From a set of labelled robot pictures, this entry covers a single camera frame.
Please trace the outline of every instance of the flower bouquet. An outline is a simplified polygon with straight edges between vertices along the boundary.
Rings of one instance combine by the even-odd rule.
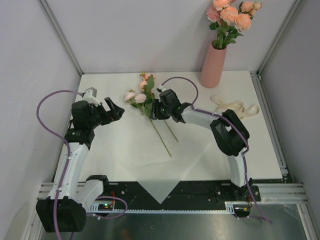
[[[132,107],[138,109],[141,111],[142,115],[146,115],[149,119],[150,123],[152,124],[154,130],[158,134],[163,146],[165,147],[166,151],[168,152],[169,156],[171,157],[171,153],[169,152],[164,140],[162,139],[158,129],[154,125],[152,119],[150,119],[150,114],[152,112],[153,107],[153,101],[155,100],[155,94],[152,92],[152,89],[155,87],[155,77],[153,74],[146,74],[145,72],[142,72],[140,76],[143,78],[142,81],[139,84],[139,91],[141,93],[136,95],[136,91],[133,89],[130,89],[129,92],[127,92],[124,96],[124,101],[127,104],[130,104]],[[175,138],[175,140],[178,142],[177,137],[169,127],[168,123],[163,120],[168,127],[169,131]]]
[[[222,75],[227,45],[235,44],[241,32],[251,27],[252,19],[261,9],[262,3],[241,2],[239,7],[231,6],[235,0],[213,0],[206,12],[211,21],[209,28],[216,30],[216,39],[211,42],[202,67],[200,83],[207,88],[216,87]]]

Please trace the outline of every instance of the table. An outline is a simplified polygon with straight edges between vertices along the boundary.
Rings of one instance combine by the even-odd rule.
[[[248,71],[224,71],[220,84],[215,88],[201,86],[199,72],[153,74],[156,77],[156,86],[173,76],[192,80],[199,88],[199,98],[195,103],[199,108],[214,111],[217,106],[210,100],[212,95],[221,96],[226,103],[242,101],[247,108],[251,105],[259,105]],[[169,193],[180,180],[230,179],[227,157],[218,149],[213,134],[205,128],[168,121],[180,140],[177,143],[165,124],[162,121],[156,122],[156,127],[172,153],[172,158],[168,157],[147,118],[124,102],[125,93],[131,88],[138,90],[141,79],[139,73],[82,76],[79,92],[94,87],[97,89],[97,98],[101,102],[104,98],[110,97],[126,112],[120,121],[96,128],[96,136],[83,165],[79,181],[85,181],[90,175],[99,174],[107,175],[109,180],[114,182],[138,180],[151,195],[156,195],[159,191]],[[196,94],[194,87],[182,79],[172,80],[166,84],[166,87],[173,89],[182,103],[192,102]],[[282,178],[262,112],[252,118],[244,119],[243,123],[250,133],[247,165],[251,177],[253,179]],[[152,169],[152,165],[157,165],[156,170]]]

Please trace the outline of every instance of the white wall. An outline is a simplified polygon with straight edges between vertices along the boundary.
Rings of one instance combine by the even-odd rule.
[[[80,77],[36,0],[1,1],[0,32],[0,239],[18,240],[60,144],[37,122],[37,104],[52,91],[75,90]],[[72,100],[48,100],[43,121],[62,134]]]
[[[320,1],[305,1],[262,75],[289,167],[320,226]]]
[[[251,29],[229,45],[225,70],[258,69],[293,0],[261,2]],[[48,3],[86,73],[200,70],[216,36],[206,18],[212,0]]]

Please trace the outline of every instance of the green stem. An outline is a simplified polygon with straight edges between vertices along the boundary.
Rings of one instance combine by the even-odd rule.
[[[165,144],[165,142],[164,142],[164,140],[163,140],[162,137],[160,136],[160,133],[158,132],[158,129],[156,128],[156,126],[154,125],[154,123],[152,122],[152,120],[151,120],[150,118],[149,118],[149,121],[150,121],[150,123],[152,124],[153,128],[155,129],[156,133],[158,134],[158,136],[159,136],[159,138],[160,138],[163,146],[165,147],[166,151],[168,152],[169,156],[172,157],[172,156],[171,156],[171,153],[169,152],[169,150],[168,150],[168,148],[167,148],[167,146],[166,146],[166,144]]]
[[[175,140],[177,142],[179,142],[178,138],[176,137],[176,135],[174,134],[174,132],[171,130],[171,128],[169,127],[168,123],[166,122],[166,120],[163,120],[165,122],[165,125],[168,127],[168,129],[170,130],[170,132],[172,133],[172,135],[174,136]]]

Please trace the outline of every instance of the purple cable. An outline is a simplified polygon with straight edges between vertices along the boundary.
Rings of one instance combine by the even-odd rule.
[[[66,159],[66,162],[65,162],[65,165],[64,165],[64,168],[63,168],[63,171],[62,171],[62,175],[61,175],[61,178],[60,178],[60,181],[58,183],[58,187],[57,187],[57,190],[56,190],[56,193],[55,193],[55,198],[54,198],[54,202],[53,202],[53,224],[54,224],[54,230],[55,230],[55,233],[56,233],[56,236],[59,240],[61,240],[61,235],[60,235],[60,232],[59,232],[59,228],[58,228],[58,219],[57,219],[57,207],[58,207],[58,199],[59,199],[59,193],[60,191],[58,190],[62,183],[63,183],[63,180],[64,180],[64,177],[66,175],[66,172],[67,172],[67,168],[68,168],[68,165],[69,165],[69,157],[71,155],[71,151],[70,151],[70,145],[68,143],[68,141],[63,137],[61,136],[60,134],[52,131],[51,129],[49,129],[44,123],[43,121],[41,120],[40,116],[39,116],[39,111],[40,111],[40,107],[41,105],[44,103],[44,101],[48,98],[50,98],[51,96],[55,95],[55,94],[59,94],[59,93],[72,93],[72,94],[77,94],[77,95],[80,95],[82,96],[83,94],[80,93],[80,92],[77,92],[77,91],[71,91],[71,90],[59,90],[59,91],[54,91],[52,93],[50,93],[49,95],[45,96],[38,104],[37,108],[36,108],[36,118],[38,119],[39,123],[41,124],[41,126],[47,130],[49,133],[57,136],[58,138],[62,139],[63,142],[65,143],[66,145],[66,148],[67,148],[67,159]]]
[[[208,115],[210,115],[210,116],[214,116],[214,117],[217,117],[217,118],[221,118],[222,120],[224,120],[225,122],[227,122],[227,123],[230,125],[230,127],[231,127],[232,129],[234,129],[235,132],[236,132],[236,133],[239,135],[239,137],[242,139],[242,141],[244,142],[245,147],[246,147],[246,150],[245,150],[244,152],[242,152],[242,159],[243,159],[243,165],[244,165],[244,179],[245,179],[245,183],[246,183],[246,186],[247,186],[247,188],[248,188],[248,190],[249,190],[249,193],[250,193],[250,195],[251,195],[251,198],[252,198],[252,200],[253,200],[256,208],[258,209],[259,213],[262,215],[262,217],[261,217],[261,216],[250,216],[250,218],[252,218],[252,219],[263,219],[263,220],[267,221],[269,224],[273,224],[272,221],[270,221],[270,220],[264,215],[264,213],[262,212],[262,210],[261,210],[260,207],[258,206],[258,203],[257,203],[257,201],[256,201],[256,199],[255,199],[255,197],[254,197],[254,194],[253,194],[253,192],[251,191],[251,187],[250,187],[250,185],[249,185],[247,161],[246,161],[246,157],[245,157],[245,154],[249,151],[249,144],[248,144],[246,138],[241,134],[241,132],[236,128],[236,126],[235,126],[232,122],[230,122],[227,118],[225,118],[224,116],[219,115],[219,114],[214,113],[214,112],[209,112],[209,111],[206,111],[206,110],[203,110],[203,109],[197,109],[197,108],[195,108],[194,104],[195,104],[195,102],[196,102],[197,99],[198,99],[199,90],[198,90],[198,87],[195,85],[195,83],[192,82],[190,79],[188,79],[188,78],[186,78],[186,77],[182,77],[182,76],[173,76],[173,77],[170,77],[169,79],[165,80],[165,81],[161,84],[161,86],[163,86],[164,84],[166,84],[168,81],[170,81],[170,80],[172,80],[172,79],[184,79],[184,80],[187,80],[188,82],[190,82],[190,83],[194,86],[194,88],[195,88],[195,90],[196,90],[196,96],[195,96],[195,99],[193,100],[193,102],[191,103],[191,108],[192,108],[192,110],[194,110],[195,112],[199,112],[199,113],[203,113],[203,114],[208,114]]]
[[[119,200],[119,201],[123,202],[123,204],[124,204],[124,206],[125,206],[124,211],[121,212],[119,215],[109,216],[109,217],[108,217],[108,216],[98,216],[98,217],[100,217],[101,219],[116,219],[116,218],[121,217],[121,216],[122,216],[123,214],[125,214],[126,211],[128,210],[128,204],[126,203],[126,201],[123,200],[123,199],[121,199],[121,198],[119,198],[119,197],[116,197],[116,196],[98,196],[98,197],[96,198],[96,200],[98,200],[98,199],[115,199],[115,200]]]

